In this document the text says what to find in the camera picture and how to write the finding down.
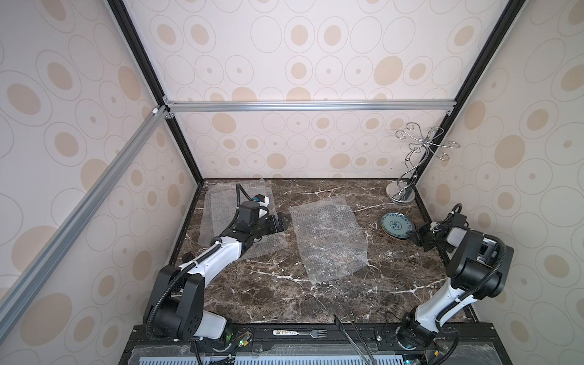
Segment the bubble wrap sheet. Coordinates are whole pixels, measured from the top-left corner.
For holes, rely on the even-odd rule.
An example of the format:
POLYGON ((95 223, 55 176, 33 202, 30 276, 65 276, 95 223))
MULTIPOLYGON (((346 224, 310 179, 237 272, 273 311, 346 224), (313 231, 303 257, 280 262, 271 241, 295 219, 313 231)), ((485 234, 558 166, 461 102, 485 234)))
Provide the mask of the bubble wrap sheet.
POLYGON ((313 284, 369 266, 368 243, 344 196, 290 208, 301 262, 313 284))
MULTIPOLYGON (((264 180, 249 180, 240 182, 243 189, 254 197, 258 194, 269 198, 268 209, 271 214, 276 215, 278 210, 275 207, 272 188, 264 180)), ((211 224, 213 235, 219 235, 234 217, 237 205, 237 193, 235 183, 221 183, 210 187, 208 193, 210 202, 211 224)), ((280 249, 285 249, 287 242, 283 233, 263 236, 261 241, 246 251, 243 259, 254 259, 260 256, 272 254, 280 249)))

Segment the blue patterned dinner plate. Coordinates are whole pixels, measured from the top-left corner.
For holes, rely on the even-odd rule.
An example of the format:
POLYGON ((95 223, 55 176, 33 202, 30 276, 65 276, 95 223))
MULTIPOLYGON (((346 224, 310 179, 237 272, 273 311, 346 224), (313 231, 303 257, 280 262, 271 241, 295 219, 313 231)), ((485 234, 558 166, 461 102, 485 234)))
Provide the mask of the blue patterned dinner plate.
POLYGON ((409 233, 415 231, 415 225, 412 221, 398 212, 384 214, 380 223, 387 235, 399 240, 407 240, 409 233))

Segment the bubble wrap sheet around orange plate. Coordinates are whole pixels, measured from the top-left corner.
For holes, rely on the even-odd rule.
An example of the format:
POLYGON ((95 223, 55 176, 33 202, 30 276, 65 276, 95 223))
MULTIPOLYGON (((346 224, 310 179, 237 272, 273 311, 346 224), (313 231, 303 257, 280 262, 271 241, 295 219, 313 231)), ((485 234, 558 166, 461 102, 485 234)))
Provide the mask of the bubble wrap sheet around orange plate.
MULTIPOLYGON (((262 179, 243 181, 239 184, 252 198, 258 194, 272 196, 272 189, 262 179)), ((235 182, 220 182, 209 185, 205 194, 203 216, 199 228, 199 246, 210 246, 213 237, 218 236, 232 221, 236 208, 235 182)))

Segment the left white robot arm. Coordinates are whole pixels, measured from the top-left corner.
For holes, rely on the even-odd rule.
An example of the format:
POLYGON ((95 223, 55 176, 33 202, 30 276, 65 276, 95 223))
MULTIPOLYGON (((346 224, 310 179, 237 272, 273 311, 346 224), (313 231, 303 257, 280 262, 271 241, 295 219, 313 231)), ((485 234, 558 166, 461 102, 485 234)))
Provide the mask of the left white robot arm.
POLYGON ((234 338, 231 321, 204 310, 205 289, 231 263, 237 261, 263 237, 280 234, 290 225, 291 217, 272 214, 270 199, 250 196, 236 185, 236 211, 231 222, 211 246, 181 266, 164 266, 144 310, 145 334, 151 341, 196 338, 229 344, 234 338))

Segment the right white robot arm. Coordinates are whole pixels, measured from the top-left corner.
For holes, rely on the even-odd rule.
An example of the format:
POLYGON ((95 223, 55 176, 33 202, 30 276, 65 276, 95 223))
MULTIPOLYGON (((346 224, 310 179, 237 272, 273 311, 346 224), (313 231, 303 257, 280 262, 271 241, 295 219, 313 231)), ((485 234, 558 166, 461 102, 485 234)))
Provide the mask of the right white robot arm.
POLYGON ((430 346, 442 326, 470 304, 502 293, 515 253, 498 237, 471 229, 456 204, 447 217, 408 232, 428 251, 450 254, 447 279, 427 302, 406 313, 396 337, 407 351, 430 346))

